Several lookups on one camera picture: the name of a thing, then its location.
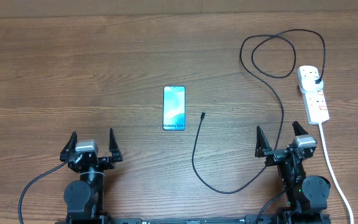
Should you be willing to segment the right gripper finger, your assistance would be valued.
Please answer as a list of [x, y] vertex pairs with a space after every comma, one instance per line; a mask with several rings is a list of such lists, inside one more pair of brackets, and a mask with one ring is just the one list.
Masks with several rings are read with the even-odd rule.
[[302, 136], [302, 135], [308, 134], [308, 132], [301, 126], [301, 124], [298, 121], [294, 121], [292, 123], [292, 126], [293, 126], [295, 136]]
[[272, 148], [260, 126], [257, 126], [257, 141], [255, 147], [255, 157], [265, 157], [265, 153], [271, 151]]

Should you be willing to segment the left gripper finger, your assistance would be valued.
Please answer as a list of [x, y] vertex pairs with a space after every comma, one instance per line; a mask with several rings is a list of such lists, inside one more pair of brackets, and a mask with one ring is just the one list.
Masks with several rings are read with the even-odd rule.
[[62, 149], [60, 153], [60, 160], [62, 162], [65, 162], [70, 158], [71, 153], [75, 151], [76, 143], [77, 143], [77, 134], [76, 131], [74, 131], [72, 132], [69, 141], [67, 142], [67, 144], [65, 145], [65, 147]]
[[119, 150], [112, 128], [109, 129], [109, 152], [112, 154], [114, 162], [122, 162], [122, 154]]

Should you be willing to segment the Galaxy smartphone teal screen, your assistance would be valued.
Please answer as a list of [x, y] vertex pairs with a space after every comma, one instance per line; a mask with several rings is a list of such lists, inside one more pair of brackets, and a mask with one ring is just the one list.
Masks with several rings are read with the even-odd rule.
[[163, 89], [163, 129], [186, 129], [186, 91], [184, 86], [165, 86]]

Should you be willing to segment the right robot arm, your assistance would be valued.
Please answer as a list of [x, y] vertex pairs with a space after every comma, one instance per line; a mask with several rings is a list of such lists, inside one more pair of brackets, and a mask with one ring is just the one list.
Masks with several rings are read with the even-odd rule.
[[[256, 223], [330, 223], [329, 215], [323, 214], [328, 207], [331, 183], [318, 175], [307, 176], [303, 161], [313, 157], [317, 141], [294, 121], [295, 137], [284, 149], [273, 150], [262, 131], [257, 127], [255, 157], [265, 158], [265, 166], [275, 166], [283, 182], [283, 191], [268, 201], [255, 218]], [[279, 208], [274, 215], [263, 217], [266, 208], [286, 195], [288, 206]]]

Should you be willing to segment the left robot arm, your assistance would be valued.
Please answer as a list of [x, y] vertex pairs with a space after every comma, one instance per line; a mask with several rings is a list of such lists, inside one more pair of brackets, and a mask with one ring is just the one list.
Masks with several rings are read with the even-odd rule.
[[114, 222], [104, 211], [104, 171], [114, 169], [115, 163], [122, 161], [113, 129], [109, 130], [108, 150], [110, 156], [99, 157], [96, 141], [79, 141], [76, 133], [72, 133], [62, 149], [60, 160], [80, 175], [80, 179], [68, 184], [64, 191], [66, 223]]

